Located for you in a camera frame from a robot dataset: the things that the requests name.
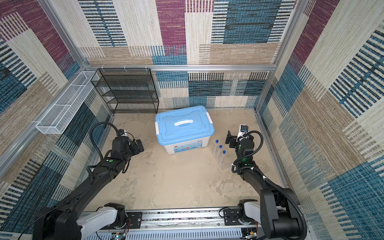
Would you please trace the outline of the blue plastic bin lid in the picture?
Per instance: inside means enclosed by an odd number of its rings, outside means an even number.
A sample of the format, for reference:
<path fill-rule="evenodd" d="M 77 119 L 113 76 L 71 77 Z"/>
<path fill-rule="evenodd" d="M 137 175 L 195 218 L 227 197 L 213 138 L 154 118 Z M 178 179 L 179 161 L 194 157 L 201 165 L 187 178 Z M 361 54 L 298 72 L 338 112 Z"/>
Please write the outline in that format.
<path fill-rule="evenodd" d="M 162 146 L 210 137 L 215 133 L 212 118 L 203 106 L 159 113 L 155 117 L 155 129 Z"/>

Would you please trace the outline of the test tube with blue cap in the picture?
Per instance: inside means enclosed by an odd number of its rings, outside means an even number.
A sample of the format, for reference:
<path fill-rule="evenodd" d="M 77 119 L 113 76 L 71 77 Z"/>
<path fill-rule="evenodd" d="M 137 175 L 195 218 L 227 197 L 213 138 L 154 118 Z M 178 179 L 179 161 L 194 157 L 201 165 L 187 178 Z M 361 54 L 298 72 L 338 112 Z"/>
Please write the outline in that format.
<path fill-rule="evenodd" d="M 213 148 L 213 155 L 214 157 L 217 155 L 219 149 L 219 140 L 215 140 L 214 148 Z"/>

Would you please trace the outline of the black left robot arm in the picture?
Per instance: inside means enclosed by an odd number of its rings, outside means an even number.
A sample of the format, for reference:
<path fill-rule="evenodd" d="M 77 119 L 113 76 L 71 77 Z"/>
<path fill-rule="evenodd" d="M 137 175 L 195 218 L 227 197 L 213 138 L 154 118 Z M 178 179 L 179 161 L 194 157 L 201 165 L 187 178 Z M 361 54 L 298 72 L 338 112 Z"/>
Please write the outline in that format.
<path fill-rule="evenodd" d="M 90 176 L 72 193 L 52 208 L 42 208 L 34 222 L 34 240 L 84 240 L 104 227 L 122 228 L 128 217 L 121 204 L 108 203 L 100 210 L 81 218 L 93 198 L 118 174 L 126 172 L 131 157 L 144 151 L 141 140 L 116 137 L 112 149 L 95 166 Z"/>

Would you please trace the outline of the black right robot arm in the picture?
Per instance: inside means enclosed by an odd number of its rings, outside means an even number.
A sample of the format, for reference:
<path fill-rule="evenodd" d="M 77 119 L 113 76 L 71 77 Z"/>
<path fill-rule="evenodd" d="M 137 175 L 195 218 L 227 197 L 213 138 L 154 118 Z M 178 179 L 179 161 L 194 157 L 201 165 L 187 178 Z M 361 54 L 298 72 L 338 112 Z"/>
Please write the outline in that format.
<path fill-rule="evenodd" d="M 239 202 L 239 218 L 259 223 L 264 233 L 260 237 L 262 240 L 304 240 L 308 227 L 296 194 L 290 188 L 275 184 L 253 160 L 253 156 L 264 144 L 263 135 L 241 125 L 236 136 L 227 134 L 226 144 L 235 150 L 237 156 L 232 163 L 232 173 L 250 184 L 260 197 L 257 202 Z"/>

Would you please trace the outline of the white plastic storage bin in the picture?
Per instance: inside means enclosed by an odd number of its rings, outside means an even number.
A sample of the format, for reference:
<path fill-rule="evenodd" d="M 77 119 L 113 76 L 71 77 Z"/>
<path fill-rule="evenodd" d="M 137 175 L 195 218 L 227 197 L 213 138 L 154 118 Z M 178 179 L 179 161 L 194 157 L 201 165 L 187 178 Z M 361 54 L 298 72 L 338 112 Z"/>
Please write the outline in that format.
<path fill-rule="evenodd" d="M 169 155 L 176 154 L 176 153 L 181 153 L 185 151 L 190 151 L 194 149 L 199 149 L 199 148 L 204 148 L 208 145 L 210 141 L 210 137 L 205 137 L 201 139 L 195 139 L 187 142 L 181 142 L 173 145 L 167 145 L 163 146 L 166 150 L 166 152 Z"/>

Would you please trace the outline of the blue-capped test tube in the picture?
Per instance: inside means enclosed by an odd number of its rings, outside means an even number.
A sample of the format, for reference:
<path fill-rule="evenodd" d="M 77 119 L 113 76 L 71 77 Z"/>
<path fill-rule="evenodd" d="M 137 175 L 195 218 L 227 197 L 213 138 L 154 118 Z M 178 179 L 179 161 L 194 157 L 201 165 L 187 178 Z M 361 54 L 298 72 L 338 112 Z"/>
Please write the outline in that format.
<path fill-rule="evenodd" d="M 226 164 L 227 152 L 223 151 L 220 155 L 220 167 L 224 167 Z"/>
<path fill-rule="evenodd" d="M 216 152 L 216 159 L 219 161 L 221 159 L 221 155 L 223 154 L 223 146 L 219 145 Z"/>

